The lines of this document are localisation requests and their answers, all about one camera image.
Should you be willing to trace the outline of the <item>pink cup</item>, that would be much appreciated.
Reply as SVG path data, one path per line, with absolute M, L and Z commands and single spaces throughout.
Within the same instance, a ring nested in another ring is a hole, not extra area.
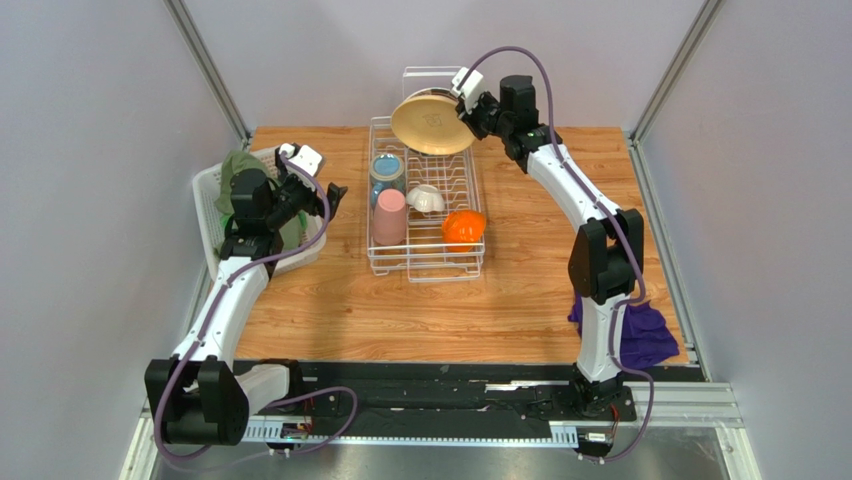
M 373 212 L 372 236 L 381 246 L 400 244 L 406 237 L 407 203 L 405 195 L 395 189 L 383 190 Z

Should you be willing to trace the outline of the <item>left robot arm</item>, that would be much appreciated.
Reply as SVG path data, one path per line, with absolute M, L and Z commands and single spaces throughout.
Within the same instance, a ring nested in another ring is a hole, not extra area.
M 233 446 L 252 415 L 284 399 L 294 366 L 261 363 L 235 374 L 237 344 L 278 263 L 319 242 L 347 187 L 322 187 L 295 165 L 271 178 L 265 168 L 219 175 L 232 207 L 222 226 L 213 289 L 187 336 L 167 359 L 151 361 L 144 382 L 154 438 L 171 445 Z

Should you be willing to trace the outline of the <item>beige plate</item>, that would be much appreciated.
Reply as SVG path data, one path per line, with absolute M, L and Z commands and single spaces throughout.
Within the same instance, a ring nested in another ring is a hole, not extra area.
M 437 94 L 403 101 L 392 113 L 390 127 L 405 146 L 427 155 L 456 154 L 476 140 L 458 118 L 456 101 Z

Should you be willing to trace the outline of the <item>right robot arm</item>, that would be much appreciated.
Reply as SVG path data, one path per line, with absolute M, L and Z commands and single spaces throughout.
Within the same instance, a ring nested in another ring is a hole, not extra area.
M 633 290 L 644 287 L 644 218 L 611 202 L 540 121 L 530 76 L 503 78 L 497 96 L 473 69 L 460 69 L 451 84 L 459 119 L 478 139 L 499 138 L 507 157 L 543 186 L 576 232 L 568 274 L 581 301 L 581 352 L 569 398 L 581 416 L 607 413 L 625 392 L 621 332 Z

